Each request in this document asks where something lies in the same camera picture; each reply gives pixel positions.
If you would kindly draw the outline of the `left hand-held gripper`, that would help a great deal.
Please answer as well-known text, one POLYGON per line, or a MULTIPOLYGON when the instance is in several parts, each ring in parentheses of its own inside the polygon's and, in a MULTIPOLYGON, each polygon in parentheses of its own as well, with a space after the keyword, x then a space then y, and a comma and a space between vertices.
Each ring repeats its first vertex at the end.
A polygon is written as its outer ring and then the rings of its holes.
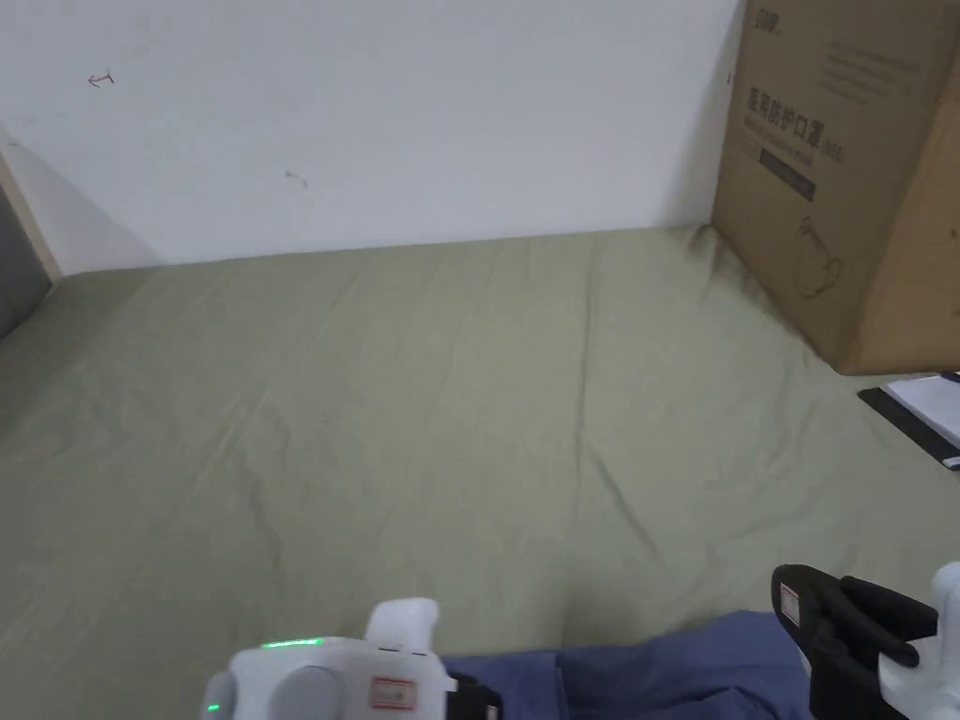
POLYGON ((307 637, 238 652, 207 683, 203 719, 502 719, 501 694, 432 650, 433 599, 393 599, 361 638, 307 637))

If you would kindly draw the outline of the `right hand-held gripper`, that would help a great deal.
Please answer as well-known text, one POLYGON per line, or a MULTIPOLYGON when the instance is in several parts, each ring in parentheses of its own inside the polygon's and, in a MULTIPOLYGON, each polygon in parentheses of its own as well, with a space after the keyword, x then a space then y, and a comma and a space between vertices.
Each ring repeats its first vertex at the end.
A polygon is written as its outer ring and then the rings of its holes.
POLYGON ((931 599, 927 606, 865 579, 804 564, 774 567, 772 609, 810 664, 815 719, 958 709, 958 562, 933 575, 931 599))

